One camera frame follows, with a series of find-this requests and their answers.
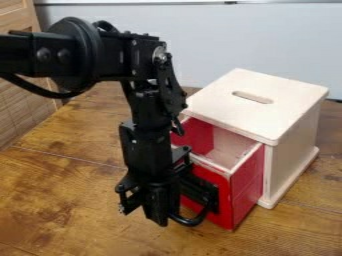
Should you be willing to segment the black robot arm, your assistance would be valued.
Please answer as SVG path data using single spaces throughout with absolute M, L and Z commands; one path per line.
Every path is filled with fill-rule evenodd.
M 187 107 L 165 43 L 148 34 L 121 33 L 107 22 L 67 17 L 47 32 L 0 35 L 0 78 L 47 98 L 71 98 L 101 81 L 117 81 L 132 119 L 119 126 L 128 172 L 115 191 L 119 209 L 144 210 L 164 226 L 199 218 L 180 216 L 180 179 L 188 172 L 189 149 L 171 147 L 184 130 L 177 116 Z

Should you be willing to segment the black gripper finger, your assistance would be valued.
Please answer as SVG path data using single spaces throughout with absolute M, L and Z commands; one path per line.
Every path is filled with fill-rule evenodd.
M 180 189 L 177 185 L 151 187 L 143 202 L 145 218 L 159 226 L 168 225 L 172 214 L 179 212 Z
M 127 196 L 124 192 L 119 193 L 119 212 L 128 215 L 143 203 L 143 195 L 140 192 L 135 192 L 131 196 Z

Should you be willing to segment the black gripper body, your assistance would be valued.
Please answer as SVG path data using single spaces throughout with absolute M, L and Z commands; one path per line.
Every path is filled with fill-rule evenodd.
M 119 137 L 127 174 L 119 181 L 115 192 L 131 196 L 143 195 L 151 187 L 177 185 L 179 173 L 185 169 L 181 164 L 188 157 L 188 149 L 171 147 L 171 124 L 141 127 L 132 121 L 119 126 Z

